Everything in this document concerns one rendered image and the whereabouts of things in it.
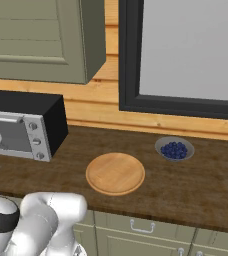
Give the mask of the glass toaster oven door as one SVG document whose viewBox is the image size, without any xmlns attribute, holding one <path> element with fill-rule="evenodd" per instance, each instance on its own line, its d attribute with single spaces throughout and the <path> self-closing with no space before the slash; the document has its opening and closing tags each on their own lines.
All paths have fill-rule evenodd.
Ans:
<svg viewBox="0 0 228 256">
<path fill-rule="evenodd" d="M 0 112 L 0 116 L 22 117 L 20 114 Z M 0 122 L 0 135 L 2 140 L 0 143 L 0 154 L 17 156 L 23 158 L 32 157 L 32 149 L 24 122 L 7 123 Z"/>
</svg>

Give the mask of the black silver toaster oven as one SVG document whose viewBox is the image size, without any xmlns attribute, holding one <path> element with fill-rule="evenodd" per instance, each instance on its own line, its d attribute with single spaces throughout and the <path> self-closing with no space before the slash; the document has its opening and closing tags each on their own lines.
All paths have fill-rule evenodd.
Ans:
<svg viewBox="0 0 228 256">
<path fill-rule="evenodd" d="M 0 112 L 23 116 L 32 149 L 28 159 L 49 162 L 68 135 L 62 95 L 0 90 Z M 37 124 L 36 130 L 30 129 L 31 122 Z M 34 145 L 34 138 L 41 144 Z M 44 154 L 42 160 L 37 158 L 38 152 Z"/>
</svg>

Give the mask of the round wooden plate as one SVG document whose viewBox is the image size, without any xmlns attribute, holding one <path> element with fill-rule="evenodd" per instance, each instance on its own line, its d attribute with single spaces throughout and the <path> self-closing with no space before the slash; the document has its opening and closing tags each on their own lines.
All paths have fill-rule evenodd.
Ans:
<svg viewBox="0 0 228 256">
<path fill-rule="evenodd" d="M 137 190 L 145 179 L 145 168 L 125 153 L 107 153 L 96 157 L 86 168 L 86 180 L 97 192 L 123 196 Z"/>
</svg>

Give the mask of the black framed window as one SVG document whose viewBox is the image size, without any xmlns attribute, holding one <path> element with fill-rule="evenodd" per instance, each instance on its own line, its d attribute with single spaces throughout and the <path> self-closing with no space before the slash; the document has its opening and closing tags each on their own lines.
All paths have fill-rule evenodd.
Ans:
<svg viewBox="0 0 228 256">
<path fill-rule="evenodd" d="M 141 95 L 145 0 L 119 0 L 119 110 L 228 120 L 228 100 Z"/>
</svg>

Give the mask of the blueberries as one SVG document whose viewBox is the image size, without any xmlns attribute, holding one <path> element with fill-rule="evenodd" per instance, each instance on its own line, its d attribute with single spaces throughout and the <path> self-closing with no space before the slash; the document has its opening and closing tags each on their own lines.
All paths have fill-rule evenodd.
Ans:
<svg viewBox="0 0 228 256">
<path fill-rule="evenodd" d="M 181 142 L 169 142 L 161 147 L 161 153 L 171 159 L 184 159 L 187 155 L 187 148 Z"/>
</svg>

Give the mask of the grey bowl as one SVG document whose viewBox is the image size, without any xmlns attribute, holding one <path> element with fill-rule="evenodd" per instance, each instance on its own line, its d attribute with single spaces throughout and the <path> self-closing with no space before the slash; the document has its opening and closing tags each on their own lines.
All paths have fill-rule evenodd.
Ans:
<svg viewBox="0 0 228 256">
<path fill-rule="evenodd" d="M 165 157 L 162 153 L 161 153 L 161 147 L 166 145 L 169 142 L 181 142 L 183 143 L 186 148 L 187 148 L 187 155 L 184 159 L 171 159 L 171 158 L 167 158 Z M 195 152 L 194 146 L 187 140 L 180 138 L 180 137 L 175 137 L 175 136 L 165 136 L 162 137 L 160 139 L 158 139 L 155 143 L 155 150 L 162 156 L 164 157 L 166 160 L 172 161 L 172 162 L 180 162 L 183 160 L 188 160 L 190 159 Z"/>
</svg>

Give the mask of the olive green drawer front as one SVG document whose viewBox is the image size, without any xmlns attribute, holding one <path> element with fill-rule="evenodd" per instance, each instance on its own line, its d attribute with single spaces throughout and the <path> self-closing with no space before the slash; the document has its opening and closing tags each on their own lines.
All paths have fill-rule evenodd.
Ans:
<svg viewBox="0 0 228 256">
<path fill-rule="evenodd" d="M 192 245 L 228 250 L 228 233 L 198 229 Z"/>
<path fill-rule="evenodd" d="M 95 224 L 97 227 L 124 231 L 132 234 L 146 235 L 154 238 L 167 239 L 171 241 L 190 243 L 193 239 L 195 229 L 193 227 L 165 223 L 155 220 L 147 220 L 130 216 L 95 211 Z M 152 234 L 134 232 L 130 228 L 130 219 L 135 220 L 134 227 L 139 229 L 150 229 L 150 224 L 156 224 Z"/>
</svg>

